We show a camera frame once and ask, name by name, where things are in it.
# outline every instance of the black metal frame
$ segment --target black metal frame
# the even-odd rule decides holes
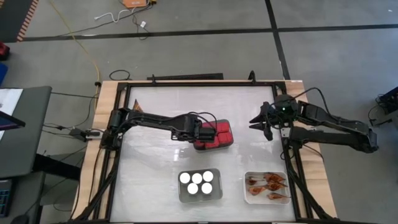
[[[250,81],[248,81],[248,82],[229,82],[229,81],[223,81],[223,82],[207,82],[207,81],[203,81],[203,82],[157,82],[155,77],[153,77],[151,82],[118,83],[116,98],[115,98],[115,102],[114,102],[114,109],[119,108],[121,95],[124,90],[126,91],[126,94],[124,97],[124,105],[123,106],[124,107],[128,106],[128,102],[129,102],[130,95],[131,95],[131,88],[133,88],[133,87],[149,87],[149,86],[269,86],[272,88],[272,93],[274,95],[274,98],[278,95],[278,92],[277,92],[278,90],[280,90],[282,94],[287,93],[285,82],[257,82],[256,75],[253,71],[249,75],[249,80]],[[286,150],[288,146],[284,143],[282,143],[282,144],[283,144],[283,148],[284,148],[284,156],[285,156],[285,158],[289,158],[289,152],[288,152],[288,150]],[[110,159],[110,155],[111,155],[110,151],[105,152],[104,162],[103,162],[102,171],[101,171],[100,180],[99,180],[99,185],[103,184],[103,182],[106,178],[106,173],[108,171],[108,161]],[[114,163],[116,163],[116,167],[119,166],[119,164],[118,164],[119,156],[120,156],[120,151],[116,151],[115,160],[114,160]],[[303,171],[303,167],[302,167],[302,163],[301,163],[301,158],[299,156],[296,157],[296,161],[298,161],[297,167],[299,170],[299,178],[303,183],[305,183],[305,177],[304,177],[304,171]],[[287,169],[289,166],[291,166],[291,165],[289,165],[289,163],[290,163],[290,161],[288,161],[286,159],[285,164],[286,164]],[[116,185],[116,178],[111,182],[111,184],[109,186],[109,197],[108,197],[108,202],[107,202],[107,206],[106,206],[106,214],[105,214],[106,220],[110,220],[110,218],[111,218],[111,209],[112,209],[112,205],[113,205],[115,185]],[[299,202],[297,200],[297,193],[296,193],[294,181],[290,177],[289,177],[289,187],[290,187],[290,191],[291,191],[295,219],[299,220],[301,218]],[[312,209],[308,209],[308,208],[310,208],[310,206],[306,200],[304,200],[304,202],[306,204],[307,217],[312,218],[313,217]],[[94,209],[94,215],[93,215],[94,219],[98,218],[100,206],[101,206],[101,203],[98,203],[98,205]]]

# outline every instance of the plastic container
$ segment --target plastic container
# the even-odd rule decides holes
[[[206,171],[210,171],[213,174],[213,179],[209,182],[202,179],[203,174]],[[183,173],[188,173],[191,177],[194,174],[200,174],[201,181],[197,184],[198,191],[195,194],[192,192],[188,192],[188,186],[193,183],[193,178],[190,179],[189,183],[183,184],[180,180],[180,175]],[[218,200],[223,197],[223,188],[221,187],[221,175],[218,169],[203,169],[203,170],[190,170],[183,171],[178,175],[178,196],[180,201],[183,203],[191,203],[191,202],[204,202],[210,200]]]
[[[246,180],[249,177],[255,177],[258,179],[264,178],[264,175],[267,172],[272,172],[275,173],[281,177],[283,177],[285,180],[281,181],[281,184],[287,185],[287,187],[283,187],[279,190],[276,191],[270,191],[270,190],[265,190],[258,195],[252,195],[249,192],[249,187],[256,187],[256,186],[262,186],[266,185],[267,181],[264,179],[264,181],[257,181],[254,185],[248,185],[246,183]],[[285,195],[288,198],[280,198],[280,199],[275,199],[271,200],[267,197],[267,194],[269,193],[277,193],[281,195]],[[289,189],[289,183],[287,182],[287,175],[285,172],[273,172],[273,171],[250,171],[246,172],[243,177],[243,195],[244,199],[247,203],[249,204],[258,204],[258,205],[287,205],[290,203],[291,198],[290,198],[290,189]]]

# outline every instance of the gray floor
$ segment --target gray floor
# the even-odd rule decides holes
[[[93,18],[123,7],[106,0],[55,0],[73,30],[105,21]],[[365,0],[272,1],[279,27],[352,26],[398,23],[398,3]],[[159,1],[139,20],[148,30],[205,30],[267,28],[270,22],[264,1]],[[130,19],[84,34],[135,32]],[[66,28],[41,0],[27,32],[28,37],[58,35]],[[397,29],[293,32],[280,35],[292,79],[307,88],[317,86],[326,96],[332,113],[367,122],[374,98],[398,85]],[[84,40],[94,56],[103,80],[116,69],[129,70],[133,79],[155,75],[223,72],[227,79],[247,78],[250,70],[261,79],[283,79],[272,34],[231,34]],[[9,44],[12,57],[4,87],[51,85],[54,91],[94,95],[95,70],[72,40]],[[309,93],[310,102],[322,105]],[[46,122],[64,125],[83,121],[89,100],[52,95]],[[82,128],[91,125],[89,119]],[[380,150],[363,154],[347,147],[322,145],[326,171],[338,216],[343,220],[396,223],[398,213],[397,131],[387,124],[375,130]],[[76,151],[82,143],[44,134],[39,152],[60,155]],[[49,185],[55,177],[48,178]],[[51,199],[71,191],[75,183],[55,190]],[[68,210],[71,200],[58,207]],[[45,206],[41,223],[65,220],[52,205]]]

